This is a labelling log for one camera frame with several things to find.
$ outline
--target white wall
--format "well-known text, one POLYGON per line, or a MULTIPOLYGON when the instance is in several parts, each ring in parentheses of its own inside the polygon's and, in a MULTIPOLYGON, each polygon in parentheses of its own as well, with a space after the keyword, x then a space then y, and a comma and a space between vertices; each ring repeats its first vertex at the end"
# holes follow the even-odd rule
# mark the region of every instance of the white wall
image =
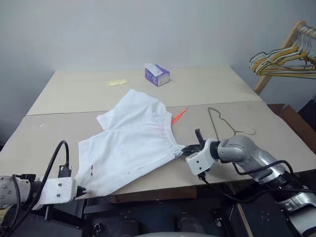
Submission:
MULTIPOLYGON (((55 70, 233 65, 253 85, 249 58, 278 48, 296 20, 316 26, 315 9, 315 0, 0 0, 0 143, 55 70)), ((316 94, 316 81, 291 81, 290 94, 264 98, 299 107, 316 94)))

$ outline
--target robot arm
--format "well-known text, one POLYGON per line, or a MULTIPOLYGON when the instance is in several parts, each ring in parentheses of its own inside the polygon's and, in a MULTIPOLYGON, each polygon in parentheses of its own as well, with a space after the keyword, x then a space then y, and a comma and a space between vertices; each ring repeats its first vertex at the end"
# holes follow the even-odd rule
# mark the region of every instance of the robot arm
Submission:
MULTIPOLYGON (((220 160, 222 163, 232 162, 239 174, 249 174, 265 190, 275 189, 308 189, 304 187, 293 174, 290 166, 290 173, 271 154, 257 147, 247 136, 237 135, 230 139, 215 141, 201 139, 199 130, 196 131, 200 147, 199 152, 189 155, 189 150, 197 145, 184 148, 191 171, 195 175, 203 174, 212 165, 220 160), (236 165, 245 172, 240 173, 236 165)), ((307 192, 271 192, 277 205, 289 219, 290 224, 296 230, 296 234, 310 236, 316 233, 316 195, 307 192)))
POLYGON ((41 181, 36 181, 34 174, 0 176, 0 209, 16 204, 13 220, 0 222, 0 236, 10 235, 19 227, 32 210, 39 210, 44 205, 65 203, 83 195, 85 188, 76 185, 71 177, 69 149, 66 141, 61 141, 48 164, 41 181), (66 163, 59 166, 58 178, 48 179, 49 173, 62 145, 66 149, 66 163), (19 217, 20 208, 26 211, 19 217))

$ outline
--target table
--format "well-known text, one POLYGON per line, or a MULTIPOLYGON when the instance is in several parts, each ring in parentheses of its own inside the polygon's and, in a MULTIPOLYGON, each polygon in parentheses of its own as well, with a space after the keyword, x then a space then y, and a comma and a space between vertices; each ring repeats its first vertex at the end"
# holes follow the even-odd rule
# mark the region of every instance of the table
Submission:
MULTIPOLYGON (((207 108, 210 106, 218 109, 222 113, 222 117, 226 118, 237 130, 249 131, 250 126, 254 127, 256 134, 250 136, 254 142, 262 149, 270 152, 277 159, 285 159, 289 161, 295 172, 310 170, 316 167, 315 155, 305 143, 230 70, 226 68, 225 70, 227 73, 225 73, 223 68, 220 68, 219 71, 216 71, 216 69, 201 69, 201 75, 204 76, 207 72, 212 72, 211 75, 218 75, 219 72, 225 74, 221 76, 220 82, 214 78, 210 78, 210 80, 213 80, 214 84, 218 85, 221 90, 216 91, 215 89, 210 88, 212 93, 207 96, 200 96, 197 92, 200 91, 199 87, 203 87, 202 82, 205 82, 208 86, 211 86, 212 83, 209 84, 210 82, 207 82, 205 77, 199 77, 199 69, 192 69, 192 71, 191 69, 179 69, 179 74, 184 74, 185 70, 187 70, 189 75, 195 75, 197 78, 196 83, 192 85, 191 88, 188 88, 191 85, 188 83, 189 79, 184 82, 174 79, 174 81, 164 85, 164 89, 161 87, 165 93, 160 93, 160 87, 155 87, 147 81, 142 82, 148 84, 148 90, 152 90, 154 94, 159 94, 157 97, 162 101, 165 101, 167 106, 170 106, 170 104, 175 105, 177 103, 189 104, 187 106, 167 107, 167 109, 174 115, 178 114, 185 107, 188 107, 188 111, 172 126, 175 139, 179 144, 196 144, 198 142, 194 133, 196 128, 201 129, 204 138, 215 137, 214 128, 211 125, 207 111, 207 108), (232 84, 234 86, 229 84, 229 76, 232 76, 232 84), (171 96, 168 86, 181 88, 181 91, 175 90, 172 92, 173 97, 175 98, 172 102, 167 99, 171 96), (183 103, 180 100, 178 101, 178 98, 185 98, 187 96, 183 96, 182 92, 189 90, 196 92, 196 94, 190 94, 192 95, 190 97, 192 99, 190 100, 186 98, 183 103)), ((121 98, 121 96, 118 97, 113 93, 113 99, 108 99, 108 102, 103 105, 103 103, 99 103, 99 100, 104 101, 105 98, 112 95, 112 93, 103 94, 99 91, 99 88, 96 88, 98 93, 93 95, 88 93, 88 91, 92 91, 91 88, 85 90, 86 93, 81 91, 84 84, 87 86, 89 85, 89 82, 86 82, 86 80, 88 80, 87 78, 90 78, 88 77, 89 74, 84 74, 84 76, 79 77, 80 85, 76 85, 76 80, 72 74, 58 72, 57 75, 58 77, 56 74, 53 76, 52 80, 34 103, 34 106, 30 109, 30 112, 28 113, 29 115, 23 118, 21 124, 5 145, 0 156, 1 174, 11 175, 12 173, 28 172, 43 175, 55 147, 60 140, 66 140, 70 145, 70 161, 73 167, 73 176, 75 176, 79 167, 78 141, 84 140, 102 131, 96 120, 96 116, 105 111, 88 111, 101 109, 102 106, 104 106, 104 108, 109 108, 115 105, 121 98), (66 84, 63 88, 67 89, 67 95, 58 91, 61 90, 59 86, 52 86, 52 84, 58 84, 57 82, 61 80, 59 75, 63 75, 62 81, 65 83, 62 84, 66 84), (68 81, 66 75, 69 76, 70 80, 73 80, 72 83, 68 81), (56 93, 52 96, 52 92, 55 90, 54 88, 56 88, 56 93), (66 98, 71 97, 71 95, 79 100, 78 104, 76 102, 77 99, 67 100, 63 106, 54 103, 53 101, 53 97, 66 98), (81 103, 88 99, 88 97, 90 97, 89 95, 93 98, 91 100, 95 101, 97 104, 92 105, 91 108, 89 107, 89 104, 81 103)), ((102 83, 105 83, 105 81, 101 80, 101 77, 103 80, 106 80, 108 77, 104 77, 104 75, 110 74, 91 75, 94 75, 92 78, 98 78, 94 80, 92 84, 101 85, 102 83)), ((141 84, 132 81, 130 85, 135 85, 135 88, 137 89, 141 84)), ((123 86, 121 89, 120 87, 113 88, 117 94, 121 93, 123 96, 125 93, 124 90, 128 89, 128 85, 123 86)), ((219 131, 220 139, 231 137, 233 135, 232 131, 218 119, 216 114, 214 114, 213 117, 216 128, 219 131)), ((57 177, 58 165, 63 163, 64 151, 62 151, 56 159, 51 177, 57 177)), ((212 172, 207 174, 207 179, 210 183, 241 180, 245 178, 247 177, 237 175, 231 164, 217 163, 212 169, 212 172)), ((198 184, 202 184, 202 182, 190 172, 184 158, 180 157, 123 187, 118 190, 116 194, 198 184)))
POLYGON ((27 115, 110 110, 130 88, 158 98, 167 107, 261 101, 230 67, 170 71, 170 82, 160 87, 145 79, 144 70, 56 72, 27 115), (128 84, 107 87, 106 81, 113 79, 126 79, 128 84))

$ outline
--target wooden rack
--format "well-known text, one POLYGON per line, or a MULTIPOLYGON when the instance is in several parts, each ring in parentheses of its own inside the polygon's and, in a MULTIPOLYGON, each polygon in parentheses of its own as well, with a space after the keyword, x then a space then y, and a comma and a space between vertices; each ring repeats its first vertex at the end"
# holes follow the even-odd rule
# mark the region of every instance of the wooden rack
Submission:
MULTIPOLYGON (((288 48, 288 47, 292 46, 292 44, 296 40, 297 32, 302 28, 302 26, 306 26, 305 21, 297 21, 294 24, 290 34, 287 36, 287 38, 285 39, 285 41, 281 45, 281 48, 288 48)), ((316 39, 316 36, 312 35, 311 31, 304 31, 302 33, 305 35, 308 35, 309 37, 316 39)), ((259 95, 262 92, 262 90, 266 87, 266 85, 268 84, 268 82, 270 81, 271 78, 272 78, 272 76, 269 76, 269 75, 261 76, 256 87, 254 88, 254 91, 259 95)))

